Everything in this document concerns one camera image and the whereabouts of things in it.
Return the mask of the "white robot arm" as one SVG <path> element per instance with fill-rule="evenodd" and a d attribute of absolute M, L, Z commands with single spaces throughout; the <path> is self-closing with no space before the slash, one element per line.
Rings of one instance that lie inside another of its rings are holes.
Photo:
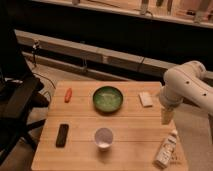
<path fill-rule="evenodd" d="M 174 109 L 183 99 L 196 104 L 213 116 L 213 87 L 203 81 L 205 66 L 199 61 L 189 61 L 168 69 L 163 76 L 165 85 L 160 89 L 159 101 L 162 123 L 167 125 L 174 116 Z"/>

